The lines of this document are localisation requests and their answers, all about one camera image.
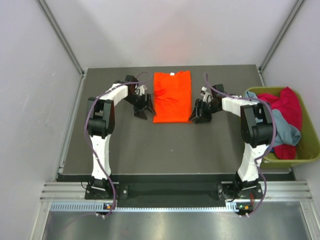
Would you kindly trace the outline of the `orange t shirt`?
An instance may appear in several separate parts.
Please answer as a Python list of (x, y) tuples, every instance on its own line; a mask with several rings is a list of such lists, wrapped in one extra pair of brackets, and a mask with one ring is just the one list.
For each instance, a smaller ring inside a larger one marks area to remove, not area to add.
[(154, 124), (189, 123), (192, 114), (191, 72), (156, 72), (153, 79)]

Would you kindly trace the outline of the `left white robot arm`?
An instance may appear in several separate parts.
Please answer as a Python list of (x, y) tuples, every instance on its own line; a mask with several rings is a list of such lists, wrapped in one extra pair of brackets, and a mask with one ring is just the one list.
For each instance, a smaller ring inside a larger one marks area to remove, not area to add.
[(151, 94), (147, 93), (144, 85), (146, 82), (127, 75), (124, 80), (115, 81), (105, 92), (87, 100), (84, 137), (93, 160), (88, 193), (97, 193), (102, 199), (117, 198), (110, 166), (110, 141), (116, 125), (115, 108), (121, 101), (126, 101), (132, 105), (136, 118), (147, 120), (145, 111), (155, 116)]

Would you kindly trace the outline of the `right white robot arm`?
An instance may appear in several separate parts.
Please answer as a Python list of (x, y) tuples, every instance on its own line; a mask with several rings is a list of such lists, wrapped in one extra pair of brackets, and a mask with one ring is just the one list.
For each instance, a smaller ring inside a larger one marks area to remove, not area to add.
[(220, 197), (226, 201), (245, 198), (258, 190), (260, 165), (264, 153), (274, 138), (272, 111), (258, 100), (228, 95), (224, 86), (217, 84), (208, 90), (201, 88), (189, 121), (195, 124), (209, 123), (217, 112), (228, 112), (240, 118), (240, 133), (244, 152), (239, 169), (231, 185), (222, 186)]

